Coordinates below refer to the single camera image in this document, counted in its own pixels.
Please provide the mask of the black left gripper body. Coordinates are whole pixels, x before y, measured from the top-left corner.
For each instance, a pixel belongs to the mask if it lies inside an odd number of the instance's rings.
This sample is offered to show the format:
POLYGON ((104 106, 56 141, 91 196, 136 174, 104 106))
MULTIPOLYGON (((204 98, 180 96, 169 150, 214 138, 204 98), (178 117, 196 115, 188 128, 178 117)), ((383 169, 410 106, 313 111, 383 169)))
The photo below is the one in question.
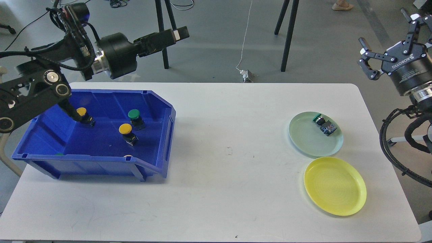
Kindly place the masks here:
POLYGON ((138 42, 130 43, 122 33, 111 34, 96 41, 93 74, 106 73, 111 79, 136 71, 136 57, 140 53, 138 42))

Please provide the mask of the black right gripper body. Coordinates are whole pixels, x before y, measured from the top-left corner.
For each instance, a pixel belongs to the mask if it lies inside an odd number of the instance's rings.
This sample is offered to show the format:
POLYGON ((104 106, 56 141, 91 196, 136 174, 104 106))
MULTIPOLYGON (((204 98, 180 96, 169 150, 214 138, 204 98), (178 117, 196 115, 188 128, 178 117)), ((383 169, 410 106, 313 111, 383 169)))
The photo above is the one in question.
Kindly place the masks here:
POLYGON ((384 61, 383 72, 388 74, 400 96, 407 96, 431 87, 431 56, 424 44, 414 43, 404 53, 402 42, 387 49, 386 54, 395 61, 384 61))

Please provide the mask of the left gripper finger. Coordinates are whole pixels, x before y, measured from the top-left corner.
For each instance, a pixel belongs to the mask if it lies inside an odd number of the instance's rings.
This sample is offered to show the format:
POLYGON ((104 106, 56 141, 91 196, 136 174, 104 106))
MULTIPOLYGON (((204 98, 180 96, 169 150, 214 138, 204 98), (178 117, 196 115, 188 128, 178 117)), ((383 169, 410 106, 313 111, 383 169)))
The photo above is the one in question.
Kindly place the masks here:
POLYGON ((144 57, 162 51, 168 46, 172 46, 178 41, 188 37, 188 28, 184 26, 175 30, 168 29, 139 37, 134 40, 134 47, 136 48, 136 54, 139 57, 144 57))

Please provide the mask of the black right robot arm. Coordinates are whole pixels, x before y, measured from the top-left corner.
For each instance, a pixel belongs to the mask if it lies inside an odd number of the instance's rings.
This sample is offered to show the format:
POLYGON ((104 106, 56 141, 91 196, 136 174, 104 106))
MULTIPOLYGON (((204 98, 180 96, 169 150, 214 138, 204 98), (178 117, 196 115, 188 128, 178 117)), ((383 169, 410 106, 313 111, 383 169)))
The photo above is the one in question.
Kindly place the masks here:
POLYGON ((401 96, 408 96, 412 105, 405 109, 393 110, 383 120, 379 131, 380 146, 387 159, 401 172, 415 181, 431 187, 431 180, 413 172, 398 161, 390 151, 390 146, 399 141, 406 141, 413 148, 431 153, 431 126, 425 135, 413 136, 412 133, 422 124, 431 122, 432 110, 432 60, 428 49, 431 48, 431 37, 425 44, 418 42, 422 26, 431 29, 431 15, 410 15, 406 9, 401 13, 409 23, 409 29, 404 40, 388 48, 383 54, 371 51, 368 43, 362 37, 358 40, 362 46, 358 65, 370 80, 378 80, 381 75, 390 77, 401 96), (403 137, 387 139, 387 128, 399 115, 406 115, 413 122, 409 124, 403 137))

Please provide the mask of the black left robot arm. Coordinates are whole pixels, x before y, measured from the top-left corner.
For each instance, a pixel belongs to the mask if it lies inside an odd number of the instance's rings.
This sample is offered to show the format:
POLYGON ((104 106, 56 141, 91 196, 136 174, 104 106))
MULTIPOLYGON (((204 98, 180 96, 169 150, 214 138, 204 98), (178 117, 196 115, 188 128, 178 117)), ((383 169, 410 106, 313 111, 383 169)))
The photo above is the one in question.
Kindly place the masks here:
POLYGON ((1 57, 26 56, 31 60, 17 66, 19 78, 1 83, 1 133, 11 133, 20 126, 58 105, 73 120, 83 123, 82 115, 69 102, 72 90, 61 68, 79 71, 85 80, 105 72, 116 79, 136 71, 136 57, 163 52, 164 66, 168 68, 166 48, 189 37, 187 27, 177 28, 170 1, 165 1, 172 24, 164 29, 159 0, 156 1, 159 31, 128 41, 122 33, 98 37, 93 44, 84 27, 89 26, 89 10, 84 2, 59 8, 55 1, 47 8, 52 23, 64 32, 56 43, 24 51, 2 51, 1 57))

